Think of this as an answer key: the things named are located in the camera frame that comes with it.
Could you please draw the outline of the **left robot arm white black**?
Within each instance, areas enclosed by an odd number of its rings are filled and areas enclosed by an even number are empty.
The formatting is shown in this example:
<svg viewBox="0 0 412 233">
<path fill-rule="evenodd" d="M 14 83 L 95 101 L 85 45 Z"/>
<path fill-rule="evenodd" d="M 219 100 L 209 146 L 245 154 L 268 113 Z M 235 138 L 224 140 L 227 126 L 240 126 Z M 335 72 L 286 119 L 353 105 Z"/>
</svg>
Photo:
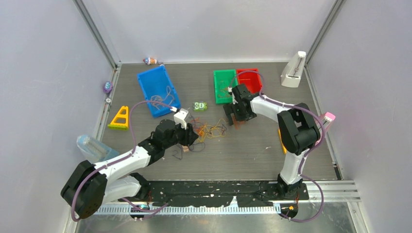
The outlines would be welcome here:
<svg viewBox="0 0 412 233">
<path fill-rule="evenodd" d="M 166 149 L 177 144 L 190 146 L 198 137 L 192 124 L 182 127 L 166 119 L 130 151 L 95 164 L 80 162 L 60 193 L 71 207 L 72 220 L 86 219 L 110 201 L 125 197 L 145 200 L 149 195 L 148 182 L 135 171 L 163 158 Z"/>
</svg>

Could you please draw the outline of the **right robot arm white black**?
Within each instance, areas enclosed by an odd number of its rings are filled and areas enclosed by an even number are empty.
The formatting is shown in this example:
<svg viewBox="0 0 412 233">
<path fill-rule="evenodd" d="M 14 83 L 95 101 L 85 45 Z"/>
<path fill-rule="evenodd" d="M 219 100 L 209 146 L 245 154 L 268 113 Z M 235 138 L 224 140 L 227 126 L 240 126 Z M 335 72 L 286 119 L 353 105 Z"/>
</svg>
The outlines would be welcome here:
<svg viewBox="0 0 412 233">
<path fill-rule="evenodd" d="M 223 106 L 229 125 L 262 115 L 278 123 L 280 139 L 286 149 L 285 161 L 277 177 L 276 191 L 283 199 L 295 196 L 303 181 L 307 153 L 321 139 L 318 117 L 305 103 L 281 103 L 262 93 L 252 94 L 244 84 L 229 87 L 232 102 Z"/>
</svg>

